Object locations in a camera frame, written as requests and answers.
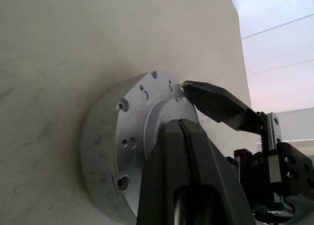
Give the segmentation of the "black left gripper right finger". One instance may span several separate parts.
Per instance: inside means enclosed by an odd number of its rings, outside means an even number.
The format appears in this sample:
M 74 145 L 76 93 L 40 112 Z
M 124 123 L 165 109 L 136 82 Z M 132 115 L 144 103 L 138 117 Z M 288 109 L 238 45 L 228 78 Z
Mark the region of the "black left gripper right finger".
M 236 131 L 262 135 L 265 121 L 261 115 L 222 87 L 187 80 L 182 84 L 185 96 L 195 107 L 217 123 Z

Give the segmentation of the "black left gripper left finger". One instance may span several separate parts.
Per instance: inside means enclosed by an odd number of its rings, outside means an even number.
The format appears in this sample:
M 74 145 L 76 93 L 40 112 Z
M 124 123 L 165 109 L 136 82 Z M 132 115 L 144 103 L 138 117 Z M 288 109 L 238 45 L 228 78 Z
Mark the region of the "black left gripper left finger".
M 200 124 L 172 120 L 160 131 L 143 169 L 137 223 L 254 223 L 233 168 Z

